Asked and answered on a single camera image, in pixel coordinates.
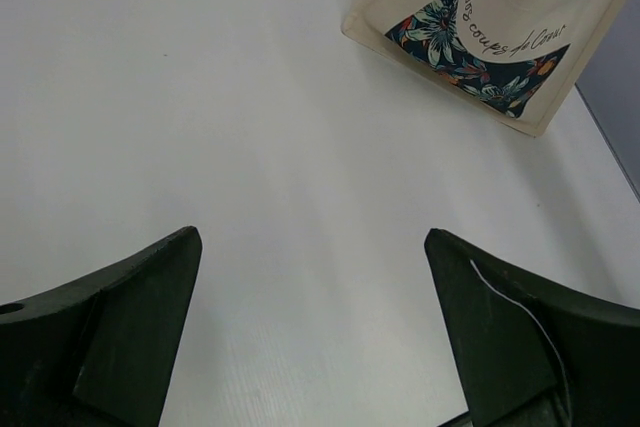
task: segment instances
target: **tropical leaf print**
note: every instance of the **tropical leaf print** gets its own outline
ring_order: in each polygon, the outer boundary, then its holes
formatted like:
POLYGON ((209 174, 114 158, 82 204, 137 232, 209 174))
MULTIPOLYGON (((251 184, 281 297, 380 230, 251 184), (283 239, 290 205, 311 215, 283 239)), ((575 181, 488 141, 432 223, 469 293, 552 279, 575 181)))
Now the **tropical leaf print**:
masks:
POLYGON ((526 62, 493 63, 469 53, 456 26, 458 0, 434 0, 386 36, 443 80, 509 117, 518 118, 569 46, 526 62))

